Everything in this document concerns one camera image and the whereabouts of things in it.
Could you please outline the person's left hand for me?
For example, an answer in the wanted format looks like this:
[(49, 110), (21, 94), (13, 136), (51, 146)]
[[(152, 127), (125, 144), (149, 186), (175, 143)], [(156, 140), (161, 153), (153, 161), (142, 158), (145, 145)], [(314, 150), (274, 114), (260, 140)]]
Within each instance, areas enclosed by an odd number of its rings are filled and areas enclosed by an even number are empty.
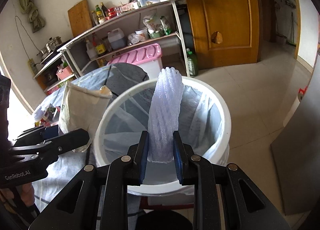
[[(34, 188), (32, 183), (27, 183), (21, 186), (22, 190), (20, 193), (21, 200), (24, 202), (24, 204), (27, 207), (30, 207), (35, 202), (35, 196), (34, 196)], [(1, 189), (1, 201), (4, 202), (5, 200), (10, 200), (14, 198), (13, 192), (6, 188)]]

